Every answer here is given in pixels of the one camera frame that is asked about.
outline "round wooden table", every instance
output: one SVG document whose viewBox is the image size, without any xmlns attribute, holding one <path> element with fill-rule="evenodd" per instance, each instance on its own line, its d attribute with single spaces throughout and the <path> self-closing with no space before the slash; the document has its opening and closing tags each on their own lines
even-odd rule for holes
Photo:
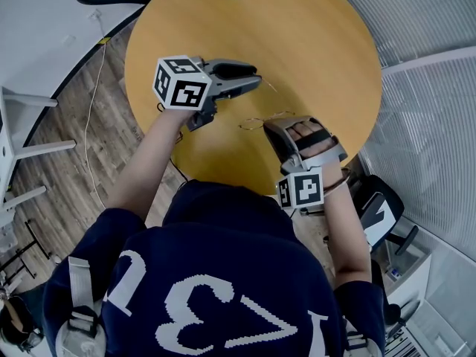
<svg viewBox="0 0 476 357">
<path fill-rule="evenodd" d="M 283 111 L 313 115 L 339 137 L 349 161 L 379 112 L 379 58 L 346 0 L 152 0 L 132 32 L 125 70 L 145 132 L 159 115 L 152 92 L 157 59 L 179 54 L 251 63 L 276 90 L 263 81 L 219 101 L 207 126 L 183 128 L 174 162 L 195 179 L 273 194 L 280 163 L 262 129 L 239 128 L 244 120 Z"/>
</svg>

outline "strap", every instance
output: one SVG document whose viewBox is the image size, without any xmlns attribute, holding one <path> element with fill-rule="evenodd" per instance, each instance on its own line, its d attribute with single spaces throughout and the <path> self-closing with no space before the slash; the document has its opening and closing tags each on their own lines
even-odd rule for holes
<svg viewBox="0 0 476 357">
<path fill-rule="evenodd" d="M 345 317 L 344 320 L 349 343 L 344 357 L 382 357 L 382 352 L 372 339 L 365 338 Z"/>
<path fill-rule="evenodd" d="M 69 257 L 68 262 L 73 307 L 87 306 L 94 311 L 89 262 L 75 257 Z"/>
<path fill-rule="evenodd" d="M 342 168 L 342 172 L 344 172 L 344 177 L 342 177 L 339 181 L 337 181 L 334 185 L 327 187 L 324 189 L 324 197 L 327 197 L 329 194 L 334 193 L 338 188 L 342 185 L 345 185 L 349 181 L 350 177 L 350 169 L 349 168 Z"/>
<path fill-rule="evenodd" d="M 323 128 L 317 132 L 313 132 L 310 135 L 304 136 L 303 138 L 296 140 L 296 147 L 298 150 L 302 151 L 303 149 L 309 148 L 314 144 L 318 144 L 331 137 L 331 134 Z"/>
<path fill-rule="evenodd" d="M 332 138 L 335 142 L 335 145 L 332 148 L 329 148 L 327 151 L 319 153 L 311 158 L 303 159 L 303 168 L 305 170 L 310 170 L 313 167 L 321 167 L 331 161 L 343 161 L 347 157 L 347 154 L 342 145 L 338 142 L 338 139 L 335 136 Z"/>
</svg>

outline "printed number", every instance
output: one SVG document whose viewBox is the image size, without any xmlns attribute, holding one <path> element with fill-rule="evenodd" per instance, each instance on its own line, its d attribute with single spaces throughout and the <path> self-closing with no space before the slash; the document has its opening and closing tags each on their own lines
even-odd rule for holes
<svg viewBox="0 0 476 357">
<path fill-rule="evenodd" d="M 165 309 L 173 322 L 162 324 L 155 332 L 159 345 L 170 352 L 198 356 L 213 349 L 213 345 L 204 349 L 187 348 L 178 340 L 180 331 L 187 325 L 203 324 L 203 321 L 197 318 L 188 306 L 188 299 L 197 286 L 209 286 L 223 303 L 228 303 L 234 296 L 230 282 L 210 275 L 195 275 L 175 283 L 165 298 Z"/>
<path fill-rule="evenodd" d="M 131 266 L 127 269 L 116 287 L 114 287 L 111 294 L 104 297 L 104 301 L 111 302 L 126 315 L 130 316 L 132 312 L 130 312 L 126 307 L 142 278 L 146 274 L 146 264 L 142 257 L 135 251 L 123 251 L 120 253 L 119 257 L 130 257 Z"/>
<path fill-rule="evenodd" d="M 312 320 L 312 343 L 309 357 L 324 357 L 326 355 L 326 345 L 322 335 L 321 320 L 327 320 L 328 316 L 317 315 L 312 311 L 307 311 Z"/>
<path fill-rule="evenodd" d="M 253 344 L 255 342 L 261 342 L 261 341 L 273 341 L 279 338 L 284 338 L 290 335 L 294 335 L 298 331 L 297 327 L 294 327 L 286 323 L 285 321 L 282 321 L 281 319 L 277 318 L 276 316 L 271 314 L 269 311 L 267 311 L 266 309 L 262 308 L 261 306 L 253 302 L 253 300 L 250 299 L 249 297 L 246 297 L 245 295 L 243 295 L 241 297 L 241 302 L 245 304 L 252 311 L 255 311 L 259 316 L 269 321 L 271 324 L 274 324 L 277 327 L 279 327 L 280 330 L 277 330 L 275 332 L 262 333 L 260 335 L 255 335 L 255 336 L 234 338 L 233 340 L 228 340 L 225 342 L 225 348 L 232 348 L 232 347 L 237 347 L 239 345 Z"/>
<path fill-rule="evenodd" d="M 188 306 L 188 299 L 193 289 L 197 286 L 211 287 L 215 296 L 223 303 L 230 302 L 234 296 L 233 286 L 230 282 L 210 275 L 195 275 L 175 283 L 165 299 L 165 309 L 173 322 L 162 324 L 155 332 L 155 338 L 159 345 L 170 352 L 198 356 L 213 349 L 213 345 L 203 349 L 187 348 L 181 345 L 178 340 L 180 331 L 187 325 L 203 324 L 203 321 L 200 320 Z M 249 309 L 270 323 L 279 327 L 280 330 L 262 333 L 260 335 L 234 338 L 225 342 L 225 348 L 238 347 L 240 345 L 253 344 L 261 341 L 273 341 L 294 335 L 298 331 L 297 327 L 282 321 L 245 295 L 241 297 L 241 303 L 245 304 Z"/>
</svg>

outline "hand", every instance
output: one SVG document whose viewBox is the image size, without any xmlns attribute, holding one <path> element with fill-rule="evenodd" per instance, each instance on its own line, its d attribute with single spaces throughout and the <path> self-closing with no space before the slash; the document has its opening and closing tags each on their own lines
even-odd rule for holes
<svg viewBox="0 0 476 357">
<path fill-rule="evenodd" d="M 320 124 L 307 120 L 302 123 L 296 123 L 292 128 L 288 129 L 288 133 L 291 135 L 292 140 L 296 141 L 307 135 L 311 135 L 313 132 L 317 132 L 320 129 L 322 129 Z M 311 158 L 327 151 L 334 145 L 334 140 L 328 138 L 301 150 L 299 153 L 303 158 Z M 334 185 L 337 181 L 342 179 L 341 164 L 339 163 L 339 160 L 324 164 L 322 166 L 322 174 L 324 188 Z"/>
</svg>

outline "backpack strap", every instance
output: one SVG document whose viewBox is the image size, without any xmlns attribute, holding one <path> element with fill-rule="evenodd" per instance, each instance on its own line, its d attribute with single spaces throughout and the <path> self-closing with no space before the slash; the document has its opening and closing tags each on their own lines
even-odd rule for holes
<svg viewBox="0 0 476 357">
<path fill-rule="evenodd" d="M 374 340 L 365 338 L 346 318 L 344 321 L 348 343 L 344 357 L 382 357 L 382 351 Z"/>
<path fill-rule="evenodd" d="M 68 262 L 73 310 L 70 318 L 59 329 L 57 355 L 104 357 L 106 334 L 94 311 L 89 262 L 75 257 L 69 257 Z"/>
</svg>

